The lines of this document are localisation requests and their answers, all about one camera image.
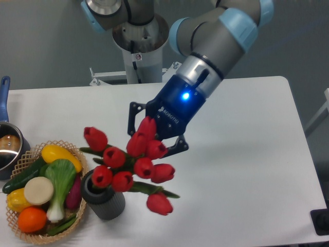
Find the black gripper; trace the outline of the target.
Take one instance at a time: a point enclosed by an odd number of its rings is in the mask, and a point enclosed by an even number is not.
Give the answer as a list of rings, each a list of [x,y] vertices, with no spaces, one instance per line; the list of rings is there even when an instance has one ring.
[[[167,153],[163,157],[187,151],[189,145],[183,134],[187,124],[206,101],[196,90],[205,78],[205,75],[201,75],[195,84],[190,85],[187,80],[174,75],[148,103],[131,102],[127,124],[128,135],[133,136],[136,133],[136,116],[144,111],[144,117],[150,116],[155,119],[159,140],[178,136],[175,144],[167,148]]]

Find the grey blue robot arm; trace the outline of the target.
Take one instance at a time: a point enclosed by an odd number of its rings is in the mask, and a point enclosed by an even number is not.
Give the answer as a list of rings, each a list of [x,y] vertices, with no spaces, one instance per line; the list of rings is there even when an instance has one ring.
[[[135,117],[145,111],[155,120],[158,140],[176,137],[169,156],[188,149],[187,124],[250,49],[258,29],[274,12],[272,1],[217,1],[213,10],[168,26],[155,13],[153,1],[83,1],[81,7],[94,30],[112,31],[130,84],[162,81],[166,44],[185,56],[153,100],[130,104],[128,134],[135,133]]]

